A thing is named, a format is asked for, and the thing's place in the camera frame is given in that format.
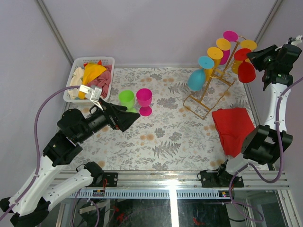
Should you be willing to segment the red plastic wine glass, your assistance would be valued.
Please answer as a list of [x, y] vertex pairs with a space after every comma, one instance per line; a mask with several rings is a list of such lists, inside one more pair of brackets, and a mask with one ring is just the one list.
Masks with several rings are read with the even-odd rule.
[[250, 83], [256, 78], [253, 65], [246, 61], [248, 59], [248, 53], [251, 53], [250, 49], [242, 48], [234, 54], [234, 63], [238, 65], [236, 74], [242, 83]]

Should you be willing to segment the green plastic wine glass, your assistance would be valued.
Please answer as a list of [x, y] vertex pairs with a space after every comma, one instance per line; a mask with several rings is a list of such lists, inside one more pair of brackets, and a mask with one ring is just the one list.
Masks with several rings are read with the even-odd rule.
[[118, 98], [121, 106], [125, 106], [128, 112], [137, 113], [137, 110], [134, 108], [135, 97], [133, 91], [124, 90], [120, 92]]

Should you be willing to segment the magenta plastic wine glass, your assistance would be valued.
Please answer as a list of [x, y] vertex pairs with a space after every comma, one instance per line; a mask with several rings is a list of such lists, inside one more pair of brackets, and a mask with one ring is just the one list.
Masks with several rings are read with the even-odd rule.
[[148, 88], [141, 88], [136, 93], [136, 98], [140, 106], [139, 113], [141, 116], [150, 116], [152, 114], [152, 91]]

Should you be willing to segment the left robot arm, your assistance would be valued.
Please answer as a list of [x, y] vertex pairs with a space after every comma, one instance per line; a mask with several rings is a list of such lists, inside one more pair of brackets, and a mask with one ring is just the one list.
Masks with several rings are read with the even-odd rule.
[[45, 220], [49, 212], [62, 200], [87, 186], [103, 186], [104, 171], [96, 162], [88, 162], [84, 168], [64, 182], [51, 186], [55, 177], [82, 151], [85, 140], [106, 126], [126, 131], [140, 118], [125, 106], [109, 104], [102, 99], [91, 107], [84, 117], [80, 110], [69, 109], [57, 123], [59, 131], [43, 150], [34, 183], [30, 180], [12, 197], [1, 199], [0, 207], [12, 213], [10, 221], [15, 227], [35, 227]]

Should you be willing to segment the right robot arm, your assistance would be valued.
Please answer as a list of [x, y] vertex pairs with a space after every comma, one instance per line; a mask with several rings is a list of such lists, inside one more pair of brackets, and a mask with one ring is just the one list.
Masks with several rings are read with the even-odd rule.
[[280, 47], [274, 44], [247, 53], [253, 67], [264, 72], [265, 120], [245, 138], [241, 153], [220, 165], [216, 174], [216, 182], [220, 186], [228, 186], [248, 167], [255, 169], [256, 165], [282, 160], [283, 153], [293, 141], [285, 124], [287, 99], [291, 88], [297, 84], [290, 71], [301, 52], [296, 42], [289, 41]]

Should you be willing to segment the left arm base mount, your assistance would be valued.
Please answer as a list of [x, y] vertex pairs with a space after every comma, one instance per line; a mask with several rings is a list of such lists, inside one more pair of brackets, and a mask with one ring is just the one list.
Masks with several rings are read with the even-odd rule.
[[85, 187], [117, 187], [118, 173], [105, 172], [97, 163], [84, 164], [83, 170], [88, 172], [89, 183]]

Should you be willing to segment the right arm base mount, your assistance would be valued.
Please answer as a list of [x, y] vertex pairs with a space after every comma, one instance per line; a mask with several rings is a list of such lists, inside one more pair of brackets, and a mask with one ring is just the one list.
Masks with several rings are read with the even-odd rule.
[[233, 175], [226, 171], [225, 161], [216, 170], [204, 170], [197, 174], [203, 188], [228, 188]]

